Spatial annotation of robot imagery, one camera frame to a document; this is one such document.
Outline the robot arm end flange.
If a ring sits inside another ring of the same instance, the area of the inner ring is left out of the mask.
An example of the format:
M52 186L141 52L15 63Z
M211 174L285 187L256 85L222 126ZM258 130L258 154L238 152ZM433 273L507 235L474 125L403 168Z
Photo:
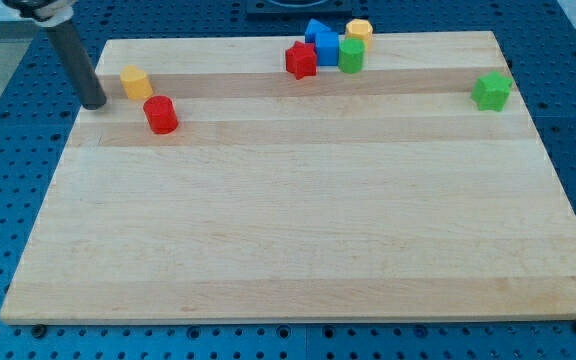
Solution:
M2 0L1 3L20 18L40 27L55 27L72 18L77 0Z

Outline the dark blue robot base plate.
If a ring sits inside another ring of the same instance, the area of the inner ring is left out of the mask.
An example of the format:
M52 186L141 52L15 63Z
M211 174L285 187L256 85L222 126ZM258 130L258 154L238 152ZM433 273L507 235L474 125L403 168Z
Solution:
M352 13L351 0L246 0L246 15L266 16L315 16L347 15Z

